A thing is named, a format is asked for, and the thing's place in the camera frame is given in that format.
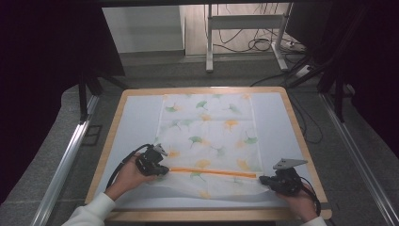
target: white sleeve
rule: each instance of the white sleeve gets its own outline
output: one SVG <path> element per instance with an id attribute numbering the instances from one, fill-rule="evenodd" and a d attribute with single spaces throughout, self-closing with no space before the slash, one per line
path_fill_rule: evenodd
<path id="1" fill-rule="evenodd" d="M 318 217 L 304 224 L 301 224 L 301 226 L 327 226 L 327 225 L 326 222 L 322 219 L 322 217 Z"/>
<path id="2" fill-rule="evenodd" d="M 104 193 L 100 193 L 91 203 L 76 208 L 63 226 L 104 225 L 106 216 L 115 208 L 115 202 Z"/>

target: white fabric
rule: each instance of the white fabric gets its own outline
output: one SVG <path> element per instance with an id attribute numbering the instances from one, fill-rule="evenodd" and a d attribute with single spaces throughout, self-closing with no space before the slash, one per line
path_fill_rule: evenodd
<path id="1" fill-rule="evenodd" d="M 322 219 L 322 217 L 318 217 L 304 224 L 301 224 L 301 226 L 327 226 L 327 225 L 326 222 Z"/>
<path id="2" fill-rule="evenodd" d="M 100 193 L 86 206 L 76 208 L 63 226 L 104 225 L 106 216 L 115 208 L 115 202 L 104 193 Z"/>
<path id="3" fill-rule="evenodd" d="M 256 195 L 263 166 L 250 94 L 165 95 L 155 143 L 168 153 L 165 178 L 151 183 L 203 199 Z M 190 169 L 174 172 L 173 168 Z M 253 178 L 195 170 L 249 172 Z"/>

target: gray wall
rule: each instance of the gray wall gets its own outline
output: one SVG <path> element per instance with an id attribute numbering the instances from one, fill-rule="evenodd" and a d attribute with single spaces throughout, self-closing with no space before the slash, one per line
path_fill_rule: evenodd
<path id="1" fill-rule="evenodd" d="M 103 8 L 119 53 L 183 50 L 179 6 Z"/>

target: aluminum rail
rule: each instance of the aluminum rail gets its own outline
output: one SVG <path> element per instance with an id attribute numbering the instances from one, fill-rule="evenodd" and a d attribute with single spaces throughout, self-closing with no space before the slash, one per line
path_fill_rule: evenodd
<path id="1" fill-rule="evenodd" d="M 350 135 L 345 124 L 341 123 L 340 119 L 338 119 L 338 117 L 336 116 L 333 110 L 334 104 L 332 103 L 330 97 L 327 94 L 320 93 L 320 98 L 323 100 L 329 116 L 331 117 L 332 121 L 337 127 L 338 133 L 340 134 L 343 143 L 346 146 L 346 149 L 349 151 L 349 154 L 351 155 L 353 162 L 358 168 L 358 171 L 361 177 L 363 178 L 364 183 L 367 185 L 371 195 L 375 200 L 375 203 L 377 204 L 379 210 L 381 211 L 382 216 L 387 221 L 387 225 L 389 226 L 399 225 L 398 215 L 395 209 L 393 208 L 390 199 L 385 193 L 384 188 L 376 180 L 372 170 L 365 161 L 359 147 L 356 145 L 354 139 Z"/>
<path id="2" fill-rule="evenodd" d="M 65 180 L 67 179 L 68 173 L 70 172 L 74 158 L 76 157 L 77 151 L 79 150 L 80 144 L 82 143 L 83 137 L 88 129 L 88 125 L 94 113 L 94 109 L 98 103 L 99 97 L 91 96 L 88 102 L 88 118 L 82 124 L 78 124 L 71 138 L 68 147 L 62 156 L 62 159 L 56 169 L 56 173 L 53 176 L 51 183 L 49 184 L 43 199 L 40 202 L 40 206 L 36 215 L 34 216 L 31 226 L 46 225 L 49 219 L 59 193 L 64 186 Z"/>

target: orange tape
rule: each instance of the orange tape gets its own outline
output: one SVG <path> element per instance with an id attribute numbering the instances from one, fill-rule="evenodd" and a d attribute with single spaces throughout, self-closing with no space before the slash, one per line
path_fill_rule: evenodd
<path id="1" fill-rule="evenodd" d="M 220 175 L 228 175 L 228 176 L 257 178 L 256 173 L 225 171 L 225 170 L 215 170 L 215 169 L 170 168 L 169 171 L 173 171 L 173 172 L 202 172 L 202 173 L 212 173 L 212 174 L 220 174 Z"/>

